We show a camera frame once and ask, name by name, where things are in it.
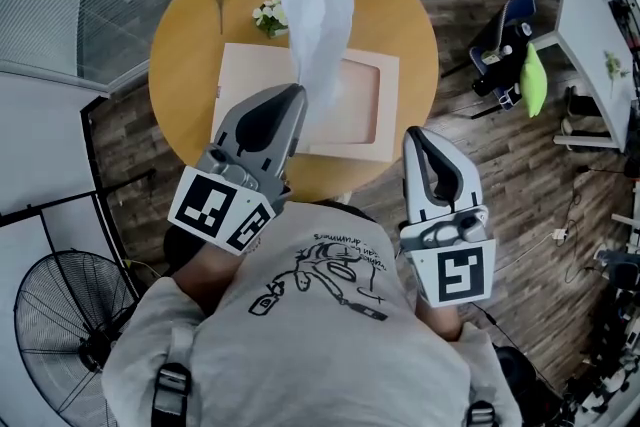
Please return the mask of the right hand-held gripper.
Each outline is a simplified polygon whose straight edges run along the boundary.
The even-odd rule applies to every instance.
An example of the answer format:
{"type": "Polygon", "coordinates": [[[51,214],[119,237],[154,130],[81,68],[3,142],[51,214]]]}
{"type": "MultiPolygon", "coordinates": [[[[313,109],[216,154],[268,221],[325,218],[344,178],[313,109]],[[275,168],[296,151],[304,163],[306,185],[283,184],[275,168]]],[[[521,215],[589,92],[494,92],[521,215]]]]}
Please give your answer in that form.
{"type": "Polygon", "coordinates": [[[400,243],[420,296],[432,307],[488,298],[496,241],[486,234],[477,168],[449,139],[417,126],[404,135],[403,165],[408,221],[418,223],[401,229],[400,243]]]}

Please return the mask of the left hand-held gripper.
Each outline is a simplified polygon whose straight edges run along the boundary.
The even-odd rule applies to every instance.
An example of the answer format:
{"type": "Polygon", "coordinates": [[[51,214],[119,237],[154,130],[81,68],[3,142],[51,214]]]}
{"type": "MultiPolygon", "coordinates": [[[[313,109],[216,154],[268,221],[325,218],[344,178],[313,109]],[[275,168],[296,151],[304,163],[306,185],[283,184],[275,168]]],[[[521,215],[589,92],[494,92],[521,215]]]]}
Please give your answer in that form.
{"type": "Polygon", "coordinates": [[[184,169],[168,220],[235,256],[246,252],[292,194],[284,168],[306,111],[306,91],[295,83],[234,105],[197,165],[184,169]]]}

